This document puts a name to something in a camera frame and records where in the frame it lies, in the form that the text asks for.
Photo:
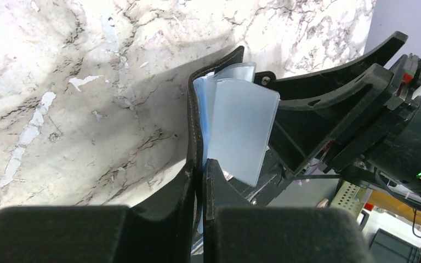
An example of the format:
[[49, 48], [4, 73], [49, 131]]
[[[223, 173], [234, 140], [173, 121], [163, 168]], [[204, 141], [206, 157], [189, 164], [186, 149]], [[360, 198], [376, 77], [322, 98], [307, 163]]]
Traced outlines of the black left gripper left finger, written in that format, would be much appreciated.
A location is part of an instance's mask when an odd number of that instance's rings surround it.
[[189, 262], [194, 164], [141, 203], [0, 210], [0, 262]]

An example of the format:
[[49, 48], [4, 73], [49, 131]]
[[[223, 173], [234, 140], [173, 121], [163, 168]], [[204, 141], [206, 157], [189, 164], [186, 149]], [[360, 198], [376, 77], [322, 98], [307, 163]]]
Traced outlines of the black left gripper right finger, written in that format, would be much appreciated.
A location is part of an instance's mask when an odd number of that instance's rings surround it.
[[373, 262], [356, 220], [337, 208], [251, 205], [219, 162], [203, 169], [204, 262]]

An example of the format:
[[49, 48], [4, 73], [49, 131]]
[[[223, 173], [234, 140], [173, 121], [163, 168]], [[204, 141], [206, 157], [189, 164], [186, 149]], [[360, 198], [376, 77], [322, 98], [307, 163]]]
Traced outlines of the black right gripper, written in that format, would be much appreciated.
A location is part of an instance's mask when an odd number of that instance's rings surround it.
[[322, 71], [280, 79], [271, 71], [255, 74], [255, 84], [280, 95], [269, 146], [289, 173], [335, 141], [324, 159], [328, 169], [342, 171], [364, 157], [379, 185], [385, 175], [421, 197], [421, 57], [403, 55], [391, 71], [383, 67], [407, 39], [396, 31], [365, 55]]

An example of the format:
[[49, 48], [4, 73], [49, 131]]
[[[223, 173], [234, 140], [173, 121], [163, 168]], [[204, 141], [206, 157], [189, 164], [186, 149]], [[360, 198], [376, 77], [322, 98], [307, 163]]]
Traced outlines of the black leather card holder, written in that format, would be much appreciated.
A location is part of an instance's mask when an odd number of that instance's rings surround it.
[[233, 178], [255, 186], [280, 95], [254, 83], [257, 65], [243, 56], [239, 46], [190, 75], [189, 146], [199, 168], [214, 159]]

